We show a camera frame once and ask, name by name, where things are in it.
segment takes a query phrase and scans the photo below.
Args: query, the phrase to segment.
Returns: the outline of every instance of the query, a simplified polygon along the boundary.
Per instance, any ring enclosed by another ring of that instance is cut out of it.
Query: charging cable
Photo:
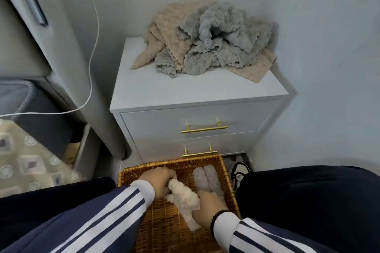
[[[78,108],[76,108],[74,110],[70,110],[70,111],[66,111],[66,112],[57,112],[57,113],[22,112],[22,113],[12,113],[12,114],[0,115],[0,118],[2,118],[2,117],[8,117],[8,116],[15,116],[15,115],[27,115],[27,114],[39,114],[39,115],[61,115],[61,114],[68,114],[68,113],[72,113],[72,112],[78,111],[78,110],[82,109],[84,106],[87,105],[87,103],[89,102],[89,100],[91,98],[91,95],[92,95],[91,61],[92,61],[92,57],[94,55],[96,46],[98,44],[98,39],[99,39],[99,16],[98,16],[98,11],[96,10],[96,6],[95,6],[95,3],[94,3],[94,0],[91,0],[91,2],[92,2],[92,5],[93,5],[93,7],[95,9],[96,19],[97,19],[97,23],[98,23],[98,30],[97,30],[97,33],[96,33],[95,44],[94,44],[94,47],[93,47],[92,52],[91,52],[90,61],[88,62],[88,79],[90,80],[90,93],[88,95],[88,98],[87,98],[86,102],[82,106],[80,106],[80,107],[78,107]]]

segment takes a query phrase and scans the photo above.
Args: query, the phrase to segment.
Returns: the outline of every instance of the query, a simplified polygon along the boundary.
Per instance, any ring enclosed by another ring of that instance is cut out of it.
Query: pants
[[[380,252],[380,177],[349,166],[252,172],[236,192],[250,217],[341,253]]]
[[[103,177],[0,198],[0,251],[54,216],[114,188],[115,182]]]

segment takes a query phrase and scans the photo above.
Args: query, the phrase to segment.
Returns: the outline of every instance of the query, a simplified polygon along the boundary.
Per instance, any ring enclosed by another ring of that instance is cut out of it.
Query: person's right hand
[[[210,228],[212,218],[221,210],[228,209],[215,193],[200,190],[199,210],[194,210],[192,215],[199,225],[203,228]]]

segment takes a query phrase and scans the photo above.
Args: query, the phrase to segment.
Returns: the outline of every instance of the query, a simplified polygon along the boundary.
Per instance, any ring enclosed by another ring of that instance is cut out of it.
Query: striped sleeve
[[[250,218],[240,220],[230,212],[216,219],[214,235],[230,253],[337,253],[287,230]]]
[[[140,222],[153,199],[150,183],[135,181],[50,219],[2,253],[132,251]]]

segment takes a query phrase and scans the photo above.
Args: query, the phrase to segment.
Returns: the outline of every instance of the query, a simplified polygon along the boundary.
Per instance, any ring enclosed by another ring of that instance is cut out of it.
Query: black and white sneaker
[[[235,193],[236,189],[240,187],[241,180],[249,172],[248,166],[243,162],[235,162],[231,165],[228,174],[230,175],[232,188],[234,188]]]

